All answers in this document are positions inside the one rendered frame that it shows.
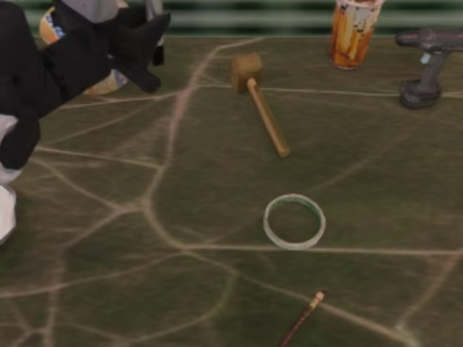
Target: mallet head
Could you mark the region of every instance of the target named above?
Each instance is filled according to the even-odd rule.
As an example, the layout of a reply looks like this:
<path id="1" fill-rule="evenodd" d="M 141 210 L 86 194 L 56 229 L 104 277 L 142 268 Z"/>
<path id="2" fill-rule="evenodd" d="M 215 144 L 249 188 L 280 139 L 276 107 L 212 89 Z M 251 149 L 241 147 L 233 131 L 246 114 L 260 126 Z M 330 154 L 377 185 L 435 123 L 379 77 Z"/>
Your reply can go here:
<path id="1" fill-rule="evenodd" d="M 231 86 L 237 93 L 247 90 L 250 78 L 259 84 L 262 75 L 262 60 L 257 53 L 240 54 L 231 61 Z"/>

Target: black drill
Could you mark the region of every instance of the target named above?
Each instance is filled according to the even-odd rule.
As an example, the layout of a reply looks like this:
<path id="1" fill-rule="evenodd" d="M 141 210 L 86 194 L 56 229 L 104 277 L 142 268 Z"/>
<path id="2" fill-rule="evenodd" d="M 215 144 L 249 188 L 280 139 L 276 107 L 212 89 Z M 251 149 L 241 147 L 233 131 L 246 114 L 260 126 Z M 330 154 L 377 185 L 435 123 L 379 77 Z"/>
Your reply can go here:
<path id="1" fill-rule="evenodd" d="M 402 47 L 421 48 L 425 53 L 421 62 L 425 65 L 420 80 L 404 83 L 400 101 L 407 108 L 416 109 L 434 105 L 441 97 L 438 76 L 447 56 L 463 52 L 463 30 L 421 29 L 396 35 L 396 43 Z"/>

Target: mallet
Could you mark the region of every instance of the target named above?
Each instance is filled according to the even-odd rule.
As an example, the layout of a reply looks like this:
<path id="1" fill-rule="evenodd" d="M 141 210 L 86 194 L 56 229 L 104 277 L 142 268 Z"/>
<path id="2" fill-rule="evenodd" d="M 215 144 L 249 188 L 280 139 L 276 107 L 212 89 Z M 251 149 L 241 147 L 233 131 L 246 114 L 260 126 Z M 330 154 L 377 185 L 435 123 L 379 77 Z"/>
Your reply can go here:
<path id="1" fill-rule="evenodd" d="M 268 107 L 258 83 L 262 76 L 262 61 L 256 53 L 235 56 L 231 61 L 231 86 L 235 92 L 249 90 L 252 100 L 259 110 L 260 117 L 279 155 L 283 158 L 289 154 L 289 147 L 284 135 Z"/>

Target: ball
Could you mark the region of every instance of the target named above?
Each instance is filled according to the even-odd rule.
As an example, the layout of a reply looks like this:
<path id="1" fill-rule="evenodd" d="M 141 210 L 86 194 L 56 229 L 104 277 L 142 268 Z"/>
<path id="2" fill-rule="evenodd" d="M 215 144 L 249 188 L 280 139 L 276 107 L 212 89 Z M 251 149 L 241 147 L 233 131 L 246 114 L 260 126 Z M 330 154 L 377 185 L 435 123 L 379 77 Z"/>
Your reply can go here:
<path id="1" fill-rule="evenodd" d="M 121 7 L 128 7 L 127 2 L 124 0 L 118 0 L 118 6 Z M 39 24 L 39 33 L 40 36 L 47 45 L 58 41 L 62 38 L 65 33 L 64 31 L 57 25 L 53 23 L 53 19 L 51 17 L 51 13 L 54 10 L 51 7 L 42 17 L 40 24 Z M 88 88 L 84 94 L 86 95 L 105 95 L 116 90 L 121 89 L 124 87 L 129 80 L 121 74 L 117 70 L 111 70 L 111 74 L 104 79 L 103 81 L 99 82 L 98 84 Z"/>

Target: cup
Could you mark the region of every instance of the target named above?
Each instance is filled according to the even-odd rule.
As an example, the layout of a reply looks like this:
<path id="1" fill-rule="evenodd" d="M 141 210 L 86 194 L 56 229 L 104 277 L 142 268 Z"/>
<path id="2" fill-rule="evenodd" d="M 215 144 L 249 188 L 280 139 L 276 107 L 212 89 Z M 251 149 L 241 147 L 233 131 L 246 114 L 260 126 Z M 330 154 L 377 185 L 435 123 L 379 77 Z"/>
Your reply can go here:
<path id="1" fill-rule="evenodd" d="M 355 69 L 364 61 L 385 0 L 336 0 L 330 58 L 335 67 Z"/>

